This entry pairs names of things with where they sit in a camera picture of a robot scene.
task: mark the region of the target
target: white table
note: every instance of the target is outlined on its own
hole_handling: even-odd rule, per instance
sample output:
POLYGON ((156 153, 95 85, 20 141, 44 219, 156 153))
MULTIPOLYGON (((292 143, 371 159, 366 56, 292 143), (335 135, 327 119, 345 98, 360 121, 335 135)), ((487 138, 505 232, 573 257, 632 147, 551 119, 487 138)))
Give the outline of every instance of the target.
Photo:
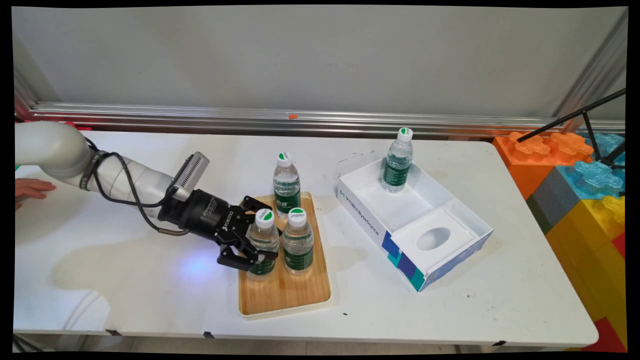
MULTIPOLYGON (((229 202, 267 195, 280 151, 314 196, 333 287, 326 309, 265 320, 238 311, 237 270, 195 235, 160 235, 137 209, 56 181, 15 214, 14 332, 572 347, 598 338, 580 299, 509 176, 485 142, 414 141, 414 162, 494 229, 478 253, 422 293, 388 263, 335 196, 341 174, 390 140, 88 131, 98 147, 174 175, 211 164, 198 188, 229 202)), ((38 167, 16 177, 51 180, 38 167)))

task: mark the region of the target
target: white bottle cap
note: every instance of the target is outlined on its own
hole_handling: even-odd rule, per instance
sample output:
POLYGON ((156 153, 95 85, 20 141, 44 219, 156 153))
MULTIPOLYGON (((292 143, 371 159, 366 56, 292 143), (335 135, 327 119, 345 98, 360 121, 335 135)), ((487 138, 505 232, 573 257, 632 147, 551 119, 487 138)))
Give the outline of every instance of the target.
POLYGON ((290 152, 281 152, 278 154, 278 165, 281 167, 288 167, 293 164, 293 155, 290 152))
POLYGON ((303 208, 293 208, 289 211, 289 225, 301 227, 307 223, 307 212, 303 208))
POLYGON ((273 211, 269 209, 260 209, 255 214, 255 225, 261 229, 269 229, 273 226, 273 211))
POLYGON ((413 130, 409 129, 408 127, 403 127, 402 129, 398 130, 398 140, 402 142, 409 142, 411 141, 412 137, 413 130))

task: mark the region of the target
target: water bottle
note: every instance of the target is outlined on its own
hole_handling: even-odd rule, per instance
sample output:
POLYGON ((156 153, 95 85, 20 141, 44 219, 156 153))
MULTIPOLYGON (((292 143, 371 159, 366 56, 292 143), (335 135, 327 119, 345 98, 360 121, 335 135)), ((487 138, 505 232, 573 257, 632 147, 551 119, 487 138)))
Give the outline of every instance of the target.
MULTIPOLYGON (((258 250, 278 252, 280 238, 274 223, 273 211, 260 209, 255 214, 255 222, 246 231, 246 237, 258 250)), ((251 280, 262 281, 275 267, 275 260, 263 260, 253 265, 246 273, 251 280)))
POLYGON ((307 223, 307 212, 291 209, 289 221, 282 232, 284 266, 292 275, 303 275, 314 262, 314 231, 307 223))
POLYGON ((273 172, 273 191, 276 195, 278 216, 285 220, 291 209, 299 208, 301 205, 300 176, 298 169, 293 166, 290 152, 278 154, 278 166, 273 172))
POLYGON ((398 137, 389 147, 385 172, 382 175, 382 187, 390 193, 399 193, 406 183, 411 160, 413 159, 413 145, 411 137, 413 131, 403 127, 398 131, 398 137))

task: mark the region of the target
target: white box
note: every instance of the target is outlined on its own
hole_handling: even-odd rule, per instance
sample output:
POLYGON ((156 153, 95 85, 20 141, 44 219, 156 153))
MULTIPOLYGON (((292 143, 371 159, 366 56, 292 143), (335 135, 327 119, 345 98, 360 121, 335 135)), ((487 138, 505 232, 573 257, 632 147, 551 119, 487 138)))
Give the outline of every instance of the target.
POLYGON ((478 251, 493 229, 412 163, 404 189, 381 185, 385 159, 338 181, 338 200, 387 259, 422 291, 478 251))

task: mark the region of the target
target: bamboo tray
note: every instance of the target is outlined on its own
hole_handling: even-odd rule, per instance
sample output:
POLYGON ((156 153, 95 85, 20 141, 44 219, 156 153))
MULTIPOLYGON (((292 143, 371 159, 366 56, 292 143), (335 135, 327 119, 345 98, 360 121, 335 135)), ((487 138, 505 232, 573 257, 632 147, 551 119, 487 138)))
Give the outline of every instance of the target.
MULTIPOLYGON (((301 207, 307 212, 308 222, 314 232, 314 262, 311 270, 302 276, 293 276, 284 267, 282 244, 276 259, 275 269, 267 279, 253 281, 246 272, 238 275, 238 310, 247 319, 297 313, 325 307, 332 297, 329 275, 326 270, 324 251, 316 218, 313 198, 308 192, 301 192, 301 207)), ((271 206, 275 212, 275 197, 256 197, 271 206)), ((284 230, 286 221, 276 215, 275 224, 284 230)))

